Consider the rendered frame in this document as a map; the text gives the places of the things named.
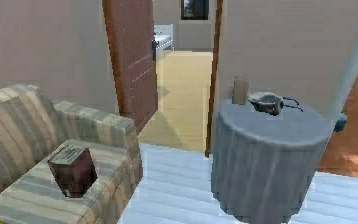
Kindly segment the beige upright block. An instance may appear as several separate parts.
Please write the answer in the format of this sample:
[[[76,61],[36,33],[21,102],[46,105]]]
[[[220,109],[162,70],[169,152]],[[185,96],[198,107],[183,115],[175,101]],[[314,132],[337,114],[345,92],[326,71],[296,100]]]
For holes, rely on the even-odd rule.
[[[241,77],[236,77],[233,86],[232,103],[244,105],[248,98],[249,83]]]

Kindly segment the red brown room door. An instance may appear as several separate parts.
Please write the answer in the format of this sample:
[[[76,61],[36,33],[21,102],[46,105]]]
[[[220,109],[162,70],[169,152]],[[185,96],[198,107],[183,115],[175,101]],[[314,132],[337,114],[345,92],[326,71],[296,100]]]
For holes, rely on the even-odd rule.
[[[158,107],[152,0],[102,0],[121,116],[140,133]]]

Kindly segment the round table with grey cloth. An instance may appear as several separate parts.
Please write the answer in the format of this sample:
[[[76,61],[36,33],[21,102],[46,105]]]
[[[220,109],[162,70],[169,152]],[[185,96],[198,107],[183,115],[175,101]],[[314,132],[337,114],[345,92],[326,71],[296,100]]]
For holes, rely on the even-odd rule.
[[[211,147],[214,198],[248,224],[288,222],[302,207],[331,133],[331,122],[306,105],[271,116],[249,103],[221,103]]]

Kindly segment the dark window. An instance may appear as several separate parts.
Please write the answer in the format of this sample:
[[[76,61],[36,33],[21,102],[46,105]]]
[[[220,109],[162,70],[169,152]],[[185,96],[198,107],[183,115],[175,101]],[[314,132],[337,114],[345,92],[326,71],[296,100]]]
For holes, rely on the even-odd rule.
[[[180,0],[182,20],[207,20],[209,0]]]

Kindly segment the dark red brown box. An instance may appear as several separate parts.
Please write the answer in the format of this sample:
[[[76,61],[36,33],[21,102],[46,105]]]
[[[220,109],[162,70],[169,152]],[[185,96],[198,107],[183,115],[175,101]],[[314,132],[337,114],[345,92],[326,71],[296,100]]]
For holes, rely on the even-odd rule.
[[[88,148],[64,145],[47,161],[54,180],[68,198],[81,198],[97,180]]]

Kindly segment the striped beige grey sofa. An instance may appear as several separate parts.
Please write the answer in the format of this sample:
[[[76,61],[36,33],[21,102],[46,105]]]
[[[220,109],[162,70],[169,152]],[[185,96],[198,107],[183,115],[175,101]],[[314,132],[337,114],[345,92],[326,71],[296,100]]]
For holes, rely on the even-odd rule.
[[[47,163],[63,146],[90,151],[98,178],[81,198],[63,195]],[[0,222],[117,224],[142,176],[132,119],[33,85],[0,89]]]

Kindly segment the small blue round object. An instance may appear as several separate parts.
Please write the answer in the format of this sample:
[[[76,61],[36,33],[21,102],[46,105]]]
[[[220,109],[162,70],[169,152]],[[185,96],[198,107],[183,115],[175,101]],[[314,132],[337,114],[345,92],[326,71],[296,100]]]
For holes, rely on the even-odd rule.
[[[339,116],[339,119],[337,120],[334,131],[340,132],[344,129],[345,125],[347,123],[347,115],[345,113],[341,113]]]

